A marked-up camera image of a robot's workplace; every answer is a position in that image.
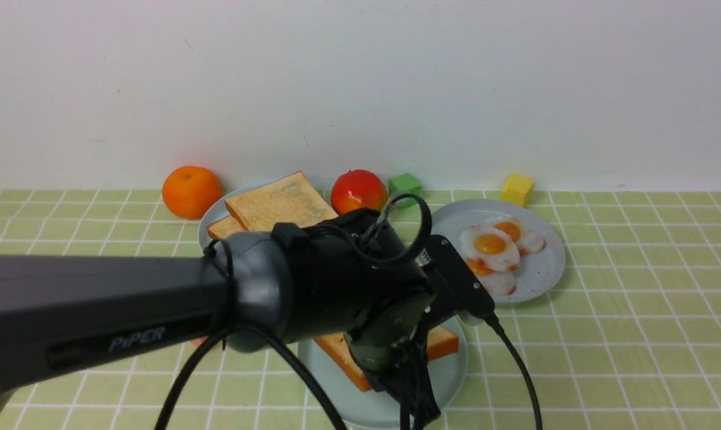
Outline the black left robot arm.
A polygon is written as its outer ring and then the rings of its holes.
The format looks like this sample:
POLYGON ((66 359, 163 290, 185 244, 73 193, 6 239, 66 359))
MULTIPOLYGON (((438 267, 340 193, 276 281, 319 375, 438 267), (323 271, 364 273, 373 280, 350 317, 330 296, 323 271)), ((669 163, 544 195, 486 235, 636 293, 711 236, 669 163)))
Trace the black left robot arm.
POLYGON ((406 247, 377 212, 356 210, 301 229, 238 232, 201 257, 0 255, 0 414, 14 392, 47 379, 204 338, 159 414, 167 427, 181 391, 213 346, 274 348, 330 421, 336 407, 287 345, 346 332, 382 360, 417 330, 434 289, 416 258, 432 229, 428 207, 406 247))

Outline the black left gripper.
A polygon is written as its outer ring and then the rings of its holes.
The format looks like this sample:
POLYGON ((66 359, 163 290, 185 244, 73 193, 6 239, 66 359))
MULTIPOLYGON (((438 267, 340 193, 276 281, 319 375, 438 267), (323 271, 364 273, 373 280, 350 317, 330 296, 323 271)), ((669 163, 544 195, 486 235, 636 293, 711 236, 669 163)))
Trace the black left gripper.
POLYGON ((428 370, 428 330, 440 292, 361 294, 348 299, 344 337, 370 389, 397 403, 401 426, 426 426, 440 416, 428 370))

